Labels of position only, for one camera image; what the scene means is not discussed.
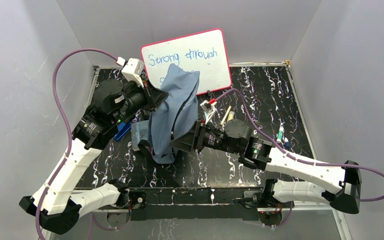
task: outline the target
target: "white enclosure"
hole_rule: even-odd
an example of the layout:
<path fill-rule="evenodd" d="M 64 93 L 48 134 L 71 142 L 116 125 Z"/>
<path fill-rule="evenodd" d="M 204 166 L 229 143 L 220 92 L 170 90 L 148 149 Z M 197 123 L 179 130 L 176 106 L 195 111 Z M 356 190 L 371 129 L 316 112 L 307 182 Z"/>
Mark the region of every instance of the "white enclosure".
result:
<path fill-rule="evenodd" d="M 0 239 L 37 239 L 18 202 L 39 189 L 67 146 L 51 84 L 61 57 L 91 47 L 141 58 L 143 45 L 215 28 L 229 63 L 291 59 L 319 160 L 384 172 L 384 1 L 0 0 Z M 93 66 L 115 63 L 79 53 L 58 74 L 72 127 Z M 384 194 L 380 177 L 363 172 L 362 181 L 363 198 Z M 354 240 L 384 239 L 384 200 L 362 202 L 346 220 Z"/>

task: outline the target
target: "whiteboard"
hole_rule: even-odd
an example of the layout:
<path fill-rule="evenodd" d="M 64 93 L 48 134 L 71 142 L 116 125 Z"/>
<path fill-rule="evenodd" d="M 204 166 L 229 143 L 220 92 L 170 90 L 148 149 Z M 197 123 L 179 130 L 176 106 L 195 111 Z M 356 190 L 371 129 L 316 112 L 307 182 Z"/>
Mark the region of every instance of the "whiteboard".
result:
<path fill-rule="evenodd" d="M 144 45 L 142 59 L 156 88 L 175 64 L 186 72 L 200 71 L 198 95 L 232 85 L 223 31 L 219 28 Z"/>

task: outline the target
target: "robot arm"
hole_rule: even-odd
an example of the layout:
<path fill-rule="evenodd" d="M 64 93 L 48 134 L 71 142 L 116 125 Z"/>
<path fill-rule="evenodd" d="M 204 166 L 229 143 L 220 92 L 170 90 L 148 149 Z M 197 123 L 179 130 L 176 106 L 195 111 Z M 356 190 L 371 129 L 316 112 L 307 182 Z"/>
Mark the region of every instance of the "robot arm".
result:
<path fill-rule="evenodd" d="M 349 167 L 319 166 L 323 163 L 292 152 L 283 153 L 265 138 L 252 136 L 252 129 L 239 119 L 225 124 L 224 130 L 208 120 L 197 119 L 184 135 L 171 141 L 171 146 L 185 152 L 200 152 L 204 147 L 239 154 L 239 162 L 251 169 L 278 172 L 304 181 L 266 181 L 263 192 L 255 193 L 254 206 L 273 206 L 276 203 L 304 201 L 330 204 L 349 214 L 357 214 L 360 207 L 360 170 Z M 314 163 L 303 164 L 291 160 L 287 154 Z M 357 165 L 347 161 L 346 164 Z"/>
<path fill-rule="evenodd" d="M 37 192 L 19 202 L 24 211 L 35 216 L 41 195 L 48 188 L 40 208 L 43 228 L 64 234 L 81 216 L 93 210 L 106 205 L 122 207 L 129 202 L 129 190 L 116 180 L 83 193 L 72 193 L 91 162 L 117 134 L 117 125 L 130 122 L 139 110 L 155 110 L 167 98 L 167 92 L 140 78 L 143 68 L 141 60 L 131 58 L 121 71 L 128 83 L 123 85 L 120 80 L 109 79 L 99 84 L 90 106 L 72 132 L 70 155 L 61 157 Z M 58 170 L 63 161 L 65 164 Z M 52 184 L 48 184 L 56 171 Z"/>

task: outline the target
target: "green marker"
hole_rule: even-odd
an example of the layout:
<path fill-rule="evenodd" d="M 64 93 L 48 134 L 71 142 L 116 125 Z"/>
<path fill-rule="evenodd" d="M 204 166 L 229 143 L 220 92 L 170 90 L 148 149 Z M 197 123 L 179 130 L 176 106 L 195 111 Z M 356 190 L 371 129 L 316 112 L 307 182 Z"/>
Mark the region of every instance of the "green marker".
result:
<path fill-rule="evenodd" d="M 284 126 L 281 125 L 280 128 L 279 128 L 279 133 L 277 134 L 277 139 L 276 139 L 276 142 L 278 144 L 282 143 L 282 138 L 284 136 L 284 131 L 285 131 Z"/>

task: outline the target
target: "red whiteboard frame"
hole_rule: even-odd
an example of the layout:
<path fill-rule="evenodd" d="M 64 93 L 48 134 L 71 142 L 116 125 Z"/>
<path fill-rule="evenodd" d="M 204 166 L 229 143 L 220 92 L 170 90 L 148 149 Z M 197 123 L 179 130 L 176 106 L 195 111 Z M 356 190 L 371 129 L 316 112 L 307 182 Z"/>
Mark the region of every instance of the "red whiteboard frame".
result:
<path fill-rule="evenodd" d="M 197 32 L 197 33 L 192 33 L 192 34 L 188 34 L 188 35 L 184 35 L 184 36 L 179 36 L 179 37 L 170 38 L 170 39 L 163 40 L 163 41 L 157 41 L 157 42 L 153 42 L 153 43 L 150 43 L 150 44 L 146 44 L 146 45 L 143 45 L 140 48 L 140 55 L 142 56 L 142 59 L 145 61 L 144 55 L 142 54 L 142 49 L 144 47 L 148 47 L 148 46 L 152 46 L 152 45 L 156 45 L 156 44 L 160 44 L 160 43 L 165 43 L 165 42 L 169 42 L 169 41 L 176 40 L 176 39 L 182 39 L 182 38 L 186 38 L 186 37 L 193 36 L 193 35 L 203 34 L 203 33 L 211 32 L 211 31 L 215 31 L 215 30 L 220 30 L 221 36 L 223 37 L 223 45 L 224 45 L 224 52 L 226 53 L 227 69 L 229 70 L 229 75 L 230 75 L 230 85 L 222 87 L 222 88 L 210 90 L 210 92 L 215 92 L 215 91 L 218 91 L 218 90 L 228 89 L 233 84 L 232 83 L 232 73 L 231 73 L 231 69 L 229 67 L 229 57 L 228 57 L 228 50 L 226 48 L 226 43 L 225 43 L 225 34 L 224 34 L 224 32 L 223 32 L 223 30 L 221 28 L 214 28 L 214 29 L 210 29 L 210 30 L 200 31 L 200 32 Z M 148 74 L 147 65 L 146 64 L 145 64 L 145 71 L 146 71 L 146 74 Z M 198 96 L 198 95 L 202 95 L 202 94 L 206 94 L 206 93 L 207 92 L 200 92 L 200 93 L 197 93 L 196 95 Z"/>

